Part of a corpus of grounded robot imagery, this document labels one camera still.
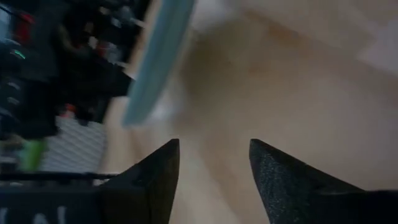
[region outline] light wood floor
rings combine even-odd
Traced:
[[[398,11],[292,2],[198,0],[182,64],[151,119],[123,129],[126,99],[113,102],[103,170],[123,171],[180,138],[170,223],[268,223],[251,138],[358,187],[397,189],[398,71],[373,45]]]

